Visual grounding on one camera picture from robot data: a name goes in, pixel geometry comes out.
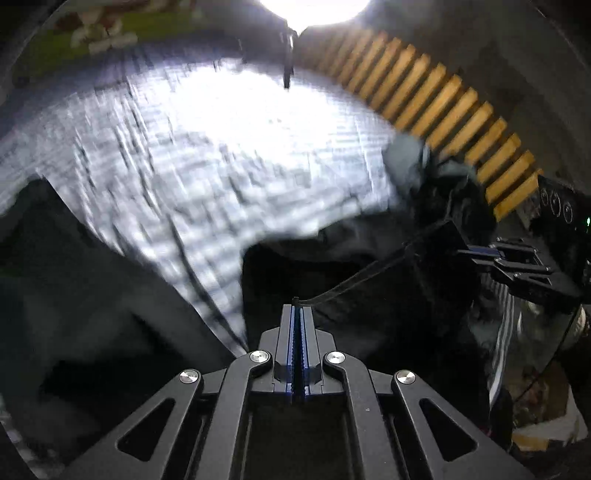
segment black cloth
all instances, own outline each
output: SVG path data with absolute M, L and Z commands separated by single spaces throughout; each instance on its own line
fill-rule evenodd
M 185 368 L 233 356 L 172 286 L 110 250 L 45 180 L 0 219 L 0 393 L 66 463 Z
M 316 327 L 330 332 L 341 351 L 381 372 L 412 369 L 486 428 L 488 352 L 478 347 L 466 320 L 489 313 L 472 308 L 480 279 L 412 240 L 448 219 L 460 245 L 487 244 L 495 218 L 471 168 L 452 158 L 438 162 L 415 139 L 397 135 L 384 150 L 384 163 L 403 199 L 401 209 L 343 220 L 315 238 L 246 251 L 249 347 L 277 326 L 281 305 L 297 296 L 312 305 Z

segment circular button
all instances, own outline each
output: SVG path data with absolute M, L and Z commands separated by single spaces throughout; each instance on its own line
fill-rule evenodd
M 541 189 L 540 201 L 542 202 L 543 206 L 545 206 L 545 207 L 548 206 L 548 191 L 546 191 L 546 189 Z
M 178 377 L 183 383 L 195 383 L 199 380 L 199 372 L 197 370 L 189 369 L 181 372 Z
M 256 364 L 263 364 L 269 360 L 269 353 L 265 352 L 264 350 L 255 350 L 253 353 L 251 353 L 251 360 Z
M 400 372 L 396 373 L 396 380 L 405 385 L 410 385 L 411 383 L 414 383 L 416 379 L 417 376 L 410 370 L 401 370 Z
M 560 197 L 558 196 L 558 193 L 552 192 L 552 194 L 550 195 L 550 209 L 552 210 L 552 213 L 557 217 L 560 216 L 560 207 Z
M 564 204 L 564 208 L 562 209 L 562 215 L 564 216 L 564 221 L 566 223 L 573 223 L 573 208 L 571 207 L 569 202 Z
M 326 360 L 331 364 L 338 365 L 345 361 L 345 354 L 342 352 L 327 353 Z

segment green surface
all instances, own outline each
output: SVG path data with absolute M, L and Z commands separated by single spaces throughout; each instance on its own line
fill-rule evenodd
M 138 42 L 162 40 L 206 28 L 199 12 L 129 12 L 121 15 L 120 35 L 135 33 Z M 68 61 L 89 55 L 88 44 L 70 46 L 72 32 L 46 31 L 35 35 L 17 61 L 14 77 L 38 78 Z

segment wooden slatted panel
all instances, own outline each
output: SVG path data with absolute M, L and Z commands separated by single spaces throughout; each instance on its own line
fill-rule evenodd
M 343 43 L 343 40 L 345 39 L 346 34 L 347 31 L 344 28 L 335 31 L 334 35 L 332 36 L 332 39 L 328 43 L 326 51 L 324 52 L 324 56 L 318 64 L 317 69 L 320 73 L 325 73 L 329 69 L 330 65 L 335 59 L 336 53 L 339 51 L 340 45 Z
M 421 115 L 421 118 L 418 119 L 410 132 L 417 137 L 422 137 L 429 126 L 439 118 L 446 105 L 453 100 L 461 85 L 462 79 L 459 76 L 454 75 L 449 82 L 446 83 L 445 87 L 442 88 L 441 92 L 439 92 L 431 105 L 427 107 L 427 110 Z
M 371 46 L 369 47 L 368 52 L 363 56 L 363 60 L 361 64 L 355 70 L 355 74 L 353 74 L 353 78 L 347 85 L 347 90 L 351 93 L 355 92 L 361 81 L 367 75 L 369 68 L 374 63 L 375 57 L 378 53 L 382 50 L 386 42 L 388 41 L 388 34 L 381 32 L 377 37 L 374 38 Z
M 508 190 L 534 162 L 535 158 L 529 150 L 520 156 L 519 160 L 513 163 L 499 179 L 486 189 L 486 201 L 492 203 L 503 195 L 503 192 Z
M 336 77 L 337 76 L 341 65 L 343 64 L 343 62 L 347 58 L 347 55 L 349 55 L 351 50 L 353 50 L 353 46 L 357 42 L 357 39 L 359 38 L 360 34 L 361 34 L 361 32 L 356 28 L 352 28 L 347 33 L 347 35 L 345 37 L 345 41 L 340 46 L 340 49 L 336 54 L 335 60 L 332 63 L 332 65 L 330 66 L 330 69 L 328 72 L 329 77 Z
M 372 109 L 377 110 L 380 107 L 380 105 L 382 105 L 384 100 L 388 97 L 390 90 L 392 90 L 394 85 L 396 85 L 398 79 L 402 76 L 402 74 L 407 69 L 408 65 L 411 63 L 411 60 L 413 59 L 413 56 L 414 56 L 414 52 L 415 52 L 414 47 L 411 47 L 410 45 L 402 51 L 398 60 L 394 64 L 394 67 L 392 67 L 392 70 L 390 70 L 390 73 L 388 73 L 388 75 L 386 76 L 386 78 L 384 79 L 382 84 L 379 86 L 378 91 L 375 92 L 374 97 L 372 98 L 372 101 L 370 104 L 370 107 Z M 429 57 L 426 55 L 423 55 L 423 57 L 425 57 L 425 59 L 427 60 L 427 64 L 428 64 Z
M 411 60 L 411 52 L 408 51 L 407 48 L 400 54 L 398 61 L 390 71 L 389 75 L 386 77 L 386 80 L 384 80 L 378 91 L 375 93 L 374 98 L 372 98 L 370 104 L 371 108 L 374 110 L 379 109 L 380 105 L 382 105 L 384 100 L 388 97 L 390 90 L 392 90 L 392 87 L 396 85 L 396 82 L 402 76 Z M 421 58 L 414 62 L 409 74 L 400 84 L 400 87 L 398 87 L 384 109 L 384 111 L 388 111 L 390 116 L 392 115 L 391 112 L 395 112 L 402 105 L 403 101 L 408 97 L 408 95 L 410 95 L 410 92 L 412 92 L 414 86 L 427 71 L 430 61 L 431 59 L 429 58 L 429 55 L 421 55 Z
M 407 127 L 407 125 L 414 119 L 421 107 L 429 99 L 429 97 L 433 93 L 433 90 L 435 90 L 437 85 L 439 85 L 439 83 L 443 80 L 443 78 L 445 77 L 445 72 L 445 67 L 439 64 L 431 71 L 431 73 L 429 73 L 429 75 L 427 76 L 427 80 L 425 80 L 425 83 L 421 85 L 418 92 L 410 100 L 406 108 L 403 110 L 403 112 L 396 120 L 396 123 L 394 124 L 395 128 L 399 130 L 404 130 Z M 390 120 L 394 116 L 394 113 L 395 112 L 393 111 L 384 109 L 382 115 L 387 120 Z
M 511 213 L 527 197 L 538 189 L 538 175 L 544 172 L 540 169 L 532 173 L 526 181 L 517 187 L 505 200 L 495 207 L 495 217 L 501 220 L 507 214 Z
M 519 136 L 517 134 L 511 135 L 503 146 L 478 170 L 476 174 L 478 181 L 484 183 L 492 177 L 509 160 L 520 145 L 521 140 Z
M 466 125 L 453 137 L 441 152 L 441 156 L 455 155 L 476 135 L 482 125 L 491 117 L 493 112 L 490 103 L 485 102 L 466 122 Z
M 384 54 L 378 60 L 376 66 L 374 67 L 372 72 L 369 74 L 368 79 L 365 81 L 365 83 L 361 87 L 361 90 L 359 91 L 359 96 L 363 100 L 367 100 L 369 95 L 371 94 L 371 92 L 374 91 L 376 84 L 378 83 L 378 81 L 380 80 L 380 78 L 382 77 L 382 75 L 384 74 L 384 72 L 386 71 L 388 66 L 390 65 L 390 62 L 392 62 L 392 59 L 396 55 L 396 52 L 400 48 L 401 44 L 402 44 L 402 42 L 397 38 L 393 39 L 388 44 L 388 46 L 386 47 L 386 49 L 384 51 Z M 414 54 L 414 47 L 408 46 L 407 50 L 408 50 L 408 48 L 411 48 L 412 52 Z
M 468 89 L 464 95 L 458 100 L 457 104 L 450 110 L 446 117 L 441 121 L 433 133 L 427 138 L 427 145 L 431 149 L 435 149 L 439 144 L 449 135 L 452 128 L 464 118 L 468 113 L 468 110 L 472 108 L 472 105 L 478 100 L 478 94 L 473 89 Z
M 486 132 L 478 142 L 476 142 L 476 145 L 474 145 L 468 151 L 468 153 L 466 153 L 464 162 L 468 165 L 474 165 L 486 152 L 488 152 L 488 149 L 500 139 L 501 134 L 505 128 L 507 128 L 507 122 L 505 122 L 502 118 L 499 118 L 492 125 L 492 127 L 489 128 L 489 131 Z
M 367 44 L 373 36 L 374 32 L 372 32 L 371 30 L 365 30 L 362 33 L 361 37 L 359 38 L 359 41 L 355 45 L 355 48 L 351 52 L 351 55 L 349 55 L 349 58 L 347 59 L 345 66 L 339 73 L 337 81 L 341 85 L 346 85 L 347 83 L 349 83 L 349 80 L 351 79 L 351 75 L 353 75 L 353 70 L 355 69 L 355 65 L 357 64 L 359 57 L 361 56 L 361 54 L 365 50 L 365 47 L 367 46 Z

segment cable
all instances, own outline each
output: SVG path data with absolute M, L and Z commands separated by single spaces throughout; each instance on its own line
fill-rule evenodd
M 564 330 L 562 338 L 560 339 L 560 342 L 558 343 L 558 346 L 556 347 L 556 350 L 554 351 L 554 353 L 553 353 L 552 357 L 550 358 L 550 360 L 548 361 L 548 363 L 545 365 L 545 367 L 542 369 L 542 371 L 535 376 L 535 378 L 531 381 L 530 385 L 521 393 L 521 395 L 519 395 L 519 397 L 517 397 L 513 401 L 513 403 L 519 402 L 519 400 L 521 400 L 524 397 L 524 395 L 531 390 L 531 387 L 533 387 L 540 380 L 542 375 L 544 375 L 546 370 L 548 370 L 548 367 L 550 366 L 550 364 L 556 359 L 556 356 L 558 355 L 558 352 L 560 352 L 560 349 L 562 348 L 564 341 L 566 340 L 566 336 L 569 334 L 570 329 L 573 326 L 573 322 L 574 322 L 575 318 L 577 317 L 577 315 L 579 314 L 579 311 L 581 308 L 582 307 L 579 306 L 579 308 L 576 308 L 574 310 L 573 314 L 570 317 L 569 324 L 566 327 L 566 329 Z

